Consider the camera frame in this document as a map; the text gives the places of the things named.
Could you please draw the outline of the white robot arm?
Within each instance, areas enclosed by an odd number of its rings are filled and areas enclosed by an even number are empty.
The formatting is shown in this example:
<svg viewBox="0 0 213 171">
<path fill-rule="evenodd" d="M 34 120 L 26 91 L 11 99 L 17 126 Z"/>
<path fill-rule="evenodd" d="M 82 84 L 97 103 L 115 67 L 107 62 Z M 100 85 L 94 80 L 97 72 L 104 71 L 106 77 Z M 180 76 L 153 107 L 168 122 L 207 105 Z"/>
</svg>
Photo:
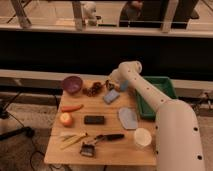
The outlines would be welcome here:
<svg viewBox="0 0 213 171">
<path fill-rule="evenodd" d="M 109 78 L 128 83 L 156 113 L 156 170 L 206 171 L 200 129 L 192 107 L 172 99 L 140 73 L 139 61 L 126 61 L 114 69 Z"/>
</svg>

